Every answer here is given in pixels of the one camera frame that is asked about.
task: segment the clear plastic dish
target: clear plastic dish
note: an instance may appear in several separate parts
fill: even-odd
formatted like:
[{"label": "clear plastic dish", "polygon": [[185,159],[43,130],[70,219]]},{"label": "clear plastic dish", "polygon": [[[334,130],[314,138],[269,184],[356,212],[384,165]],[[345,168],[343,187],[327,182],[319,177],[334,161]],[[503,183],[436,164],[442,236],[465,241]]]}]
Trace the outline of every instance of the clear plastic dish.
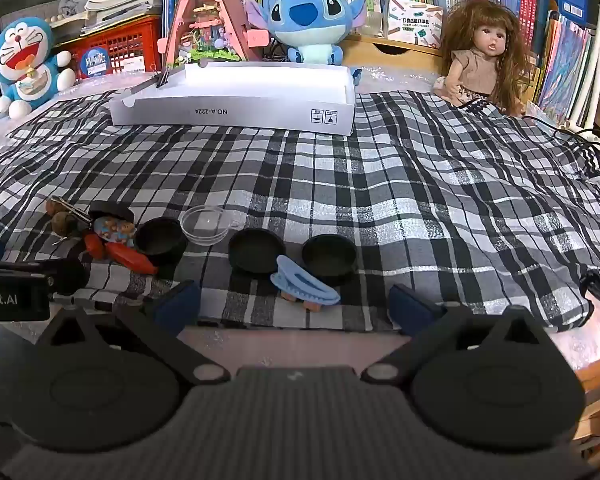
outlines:
[{"label": "clear plastic dish", "polygon": [[203,246],[217,244],[234,227],[230,211],[213,205],[197,205],[187,209],[180,217],[180,227],[188,240]]}]

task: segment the wooden dollhouse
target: wooden dollhouse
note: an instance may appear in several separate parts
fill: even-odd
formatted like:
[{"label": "wooden dollhouse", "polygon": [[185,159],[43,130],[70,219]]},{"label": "wooden dollhouse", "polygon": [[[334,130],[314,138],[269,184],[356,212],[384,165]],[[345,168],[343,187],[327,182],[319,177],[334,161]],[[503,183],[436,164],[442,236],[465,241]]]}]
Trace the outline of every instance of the wooden dollhouse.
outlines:
[{"label": "wooden dollhouse", "polygon": [[166,45],[166,65],[217,60],[257,61],[240,0],[178,0]]}]

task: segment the red plastic basket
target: red plastic basket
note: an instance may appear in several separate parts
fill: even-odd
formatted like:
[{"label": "red plastic basket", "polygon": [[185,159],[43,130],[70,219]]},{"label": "red plastic basket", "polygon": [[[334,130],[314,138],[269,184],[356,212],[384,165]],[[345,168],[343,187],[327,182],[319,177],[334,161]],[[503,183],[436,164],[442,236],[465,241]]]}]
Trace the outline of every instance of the red plastic basket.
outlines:
[{"label": "red plastic basket", "polygon": [[109,51],[111,69],[107,73],[138,70],[144,61],[147,72],[159,72],[162,60],[158,53],[160,39],[160,16],[147,16],[120,27],[98,32],[92,36],[66,43],[59,47],[68,50],[72,56],[71,68],[78,79],[87,76],[80,70],[80,60],[90,48],[100,46]]}]

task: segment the blue hair clip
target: blue hair clip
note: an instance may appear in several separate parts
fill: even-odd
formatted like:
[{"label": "blue hair clip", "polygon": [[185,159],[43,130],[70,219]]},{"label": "blue hair clip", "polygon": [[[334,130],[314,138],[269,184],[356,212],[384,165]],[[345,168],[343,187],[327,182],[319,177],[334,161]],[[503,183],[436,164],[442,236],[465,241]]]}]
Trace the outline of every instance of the blue hair clip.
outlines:
[{"label": "blue hair clip", "polygon": [[334,288],[314,278],[293,260],[280,255],[276,261],[278,272],[271,275],[271,283],[282,292],[311,303],[323,305],[340,303],[340,295]]}]

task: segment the stitch's nose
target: stitch's nose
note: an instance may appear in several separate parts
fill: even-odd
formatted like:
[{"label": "stitch's nose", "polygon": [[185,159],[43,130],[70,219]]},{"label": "stitch's nose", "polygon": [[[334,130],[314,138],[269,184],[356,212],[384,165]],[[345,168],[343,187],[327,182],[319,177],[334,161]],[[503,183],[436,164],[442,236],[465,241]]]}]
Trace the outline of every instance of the stitch's nose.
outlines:
[{"label": "stitch's nose", "polygon": [[298,25],[311,25],[318,17],[318,9],[314,4],[300,4],[289,9],[289,17]]}]

